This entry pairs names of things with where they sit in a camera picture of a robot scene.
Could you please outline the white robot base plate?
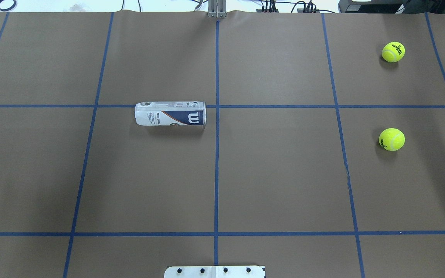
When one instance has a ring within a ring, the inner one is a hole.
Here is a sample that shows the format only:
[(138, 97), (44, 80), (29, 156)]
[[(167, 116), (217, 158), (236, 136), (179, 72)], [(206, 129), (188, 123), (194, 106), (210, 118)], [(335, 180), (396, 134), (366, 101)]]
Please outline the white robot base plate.
[(265, 278), (264, 266), (179, 266), (168, 267), (164, 278)]

